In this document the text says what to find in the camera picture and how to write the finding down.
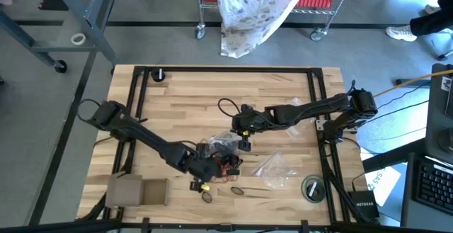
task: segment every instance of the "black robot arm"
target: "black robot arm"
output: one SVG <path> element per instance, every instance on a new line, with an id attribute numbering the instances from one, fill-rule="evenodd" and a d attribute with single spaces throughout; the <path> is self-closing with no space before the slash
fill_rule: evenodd
<path id="1" fill-rule="evenodd" d="M 145 143 L 156 150 L 169 166 L 183 173 L 189 171 L 202 181 L 208 182 L 213 176 L 222 176 L 220 166 L 213 157 L 204 158 L 182 142 L 167 142 L 140 125 L 138 120 L 127 113 L 126 107 L 121 103 L 104 101 L 93 117 L 83 121 L 98 130 L 110 132 L 112 137 L 122 142 L 139 140 Z"/>
<path id="2" fill-rule="evenodd" d="M 243 104 L 240 113 L 232 117 L 231 131 L 242 136 L 239 149 L 249 152 L 251 144 L 248 138 L 252 134 L 268 130 L 285 130 L 296 125 L 300 120 L 335 112 L 342 112 L 342 114 L 335 120 L 329 120 L 323 124 L 323 135 L 327 142 L 337 142 L 343 136 L 345 128 L 365 123 L 364 120 L 377 114 L 377 107 L 370 92 L 354 88 L 348 93 L 340 93 L 331 98 L 301 106 L 268 106 L 263 112 Z"/>

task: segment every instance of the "clear plastic bag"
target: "clear plastic bag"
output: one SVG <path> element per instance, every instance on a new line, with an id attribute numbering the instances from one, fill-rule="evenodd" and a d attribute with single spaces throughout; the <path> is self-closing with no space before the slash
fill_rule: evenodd
<path id="1" fill-rule="evenodd" d="M 291 104 L 293 106 L 300 106 L 300 105 L 302 105 L 302 101 L 300 100 L 300 98 L 296 97 L 291 100 Z M 289 135 L 289 137 L 291 137 L 291 139 L 295 140 L 297 138 L 300 138 L 302 136 L 302 132 L 308 126 L 313 125 L 314 121 L 315 121 L 315 118 L 301 120 L 301 121 L 299 121 L 299 123 L 297 123 L 297 125 L 289 127 L 285 131 Z"/>
<path id="2" fill-rule="evenodd" d="M 288 167 L 282 152 L 276 149 L 268 159 L 259 163 L 252 170 L 251 175 L 261 177 L 269 188 L 282 189 L 286 186 L 288 177 L 297 175 L 297 173 Z"/>
<path id="3" fill-rule="evenodd" d="M 223 131 L 222 133 L 209 138 L 208 144 L 210 150 L 208 155 L 216 154 L 219 157 L 228 155 L 228 154 L 239 154 L 238 145 L 239 141 L 242 140 L 242 137 L 239 137 L 236 133 L 232 133 L 228 130 Z"/>

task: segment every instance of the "wooden tabletop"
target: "wooden tabletop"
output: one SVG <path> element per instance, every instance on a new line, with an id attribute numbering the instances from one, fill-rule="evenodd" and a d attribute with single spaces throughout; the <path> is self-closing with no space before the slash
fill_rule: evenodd
<path id="1" fill-rule="evenodd" d="M 133 69 L 133 65 L 116 66 L 108 100 L 126 104 Z M 325 67 L 323 73 L 328 96 L 345 92 L 339 68 Z M 137 107 L 138 87 L 132 108 Z M 256 110 L 291 103 L 294 97 L 303 103 L 310 102 L 306 74 L 167 72 L 161 83 L 155 83 L 151 78 L 148 80 L 142 117 L 149 120 L 143 125 L 167 141 L 199 142 L 231 127 L 231 118 L 217 108 L 221 97 L 230 98 L 237 104 L 247 103 Z M 224 109 L 235 113 L 227 103 Z M 126 208 L 123 221 L 141 222 L 143 217 L 149 217 L 153 223 L 300 225 L 301 220 L 308 220 L 310 225 L 329 225 L 326 201 L 313 204 L 301 193 L 302 181 L 307 176 L 322 176 L 314 123 L 308 121 L 302 125 L 303 135 L 296 139 L 285 131 L 252 136 L 251 152 L 243 152 L 240 156 L 243 164 L 239 179 L 210 184 L 211 204 L 202 201 L 199 193 L 189 190 L 189 182 L 193 179 L 190 174 L 171 168 L 153 149 L 138 142 L 132 173 L 140 174 L 144 179 L 168 178 L 168 205 Z M 98 140 L 107 136 L 108 133 L 99 132 Z M 355 139 L 351 134 L 346 136 Z M 78 217 L 84 216 L 104 194 L 116 148 L 116 140 L 102 142 L 94 148 Z M 297 173 L 290 176 L 286 186 L 280 190 L 273 190 L 261 178 L 251 176 L 252 169 L 275 149 L 282 152 L 288 167 Z M 352 142 L 345 141 L 338 145 L 338 155 L 345 187 L 350 191 L 351 180 L 363 173 L 360 151 Z M 358 190 L 367 189 L 364 177 L 354 183 Z M 232 186 L 242 188 L 245 195 L 233 194 L 230 191 Z M 333 192 L 337 218 L 341 220 L 338 195 Z"/>

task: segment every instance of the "concrete floor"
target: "concrete floor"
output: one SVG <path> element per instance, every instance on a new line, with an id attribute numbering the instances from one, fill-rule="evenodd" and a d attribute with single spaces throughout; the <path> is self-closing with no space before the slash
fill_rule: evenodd
<path id="1" fill-rule="evenodd" d="M 14 0 L 2 8 L 17 20 L 62 20 L 66 13 L 39 11 L 33 0 Z M 196 21 L 193 8 L 179 2 L 195 0 L 116 0 L 112 21 Z M 427 0 L 347 0 L 336 23 L 407 23 Z M 218 21 L 218 13 L 207 13 Z M 291 15 L 291 22 L 319 22 L 312 16 Z M 50 40 L 58 27 L 25 27 L 34 37 Z M 119 28 L 105 31 L 121 64 L 237 64 L 341 67 L 345 83 L 373 93 L 393 86 L 397 78 L 430 72 L 433 55 L 451 47 L 450 36 L 430 35 L 416 42 L 391 40 L 383 30 L 331 29 L 321 42 L 307 38 L 311 30 L 281 28 L 254 52 L 240 59 L 219 56 L 219 28 L 207 28 L 203 40 L 195 40 L 193 28 Z M 86 53 L 54 53 L 69 65 L 57 74 L 0 30 L 0 74 L 7 85 L 0 87 L 0 227 L 23 225 L 36 198 L 38 186 L 55 145 L 64 116 L 86 61 Z M 98 54 L 84 97 L 102 100 L 110 84 L 110 63 Z M 377 99 L 378 104 L 401 95 L 400 89 Z M 419 90 L 382 108 L 380 113 L 408 106 L 428 97 Z M 397 136 L 424 127 L 426 107 L 420 106 L 377 120 L 359 132 L 360 143 L 384 152 L 423 136 L 423 131 L 394 140 L 370 140 Z M 76 121 L 50 194 L 42 223 L 74 219 L 91 158 L 96 131 Z"/>

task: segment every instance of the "keyboard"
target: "keyboard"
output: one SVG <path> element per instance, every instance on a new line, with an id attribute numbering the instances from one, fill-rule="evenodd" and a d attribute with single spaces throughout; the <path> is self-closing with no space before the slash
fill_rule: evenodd
<path id="1" fill-rule="evenodd" d="M 418 165 L 415 199 L 453 215 L 453 170 L 422 160 Z"/>

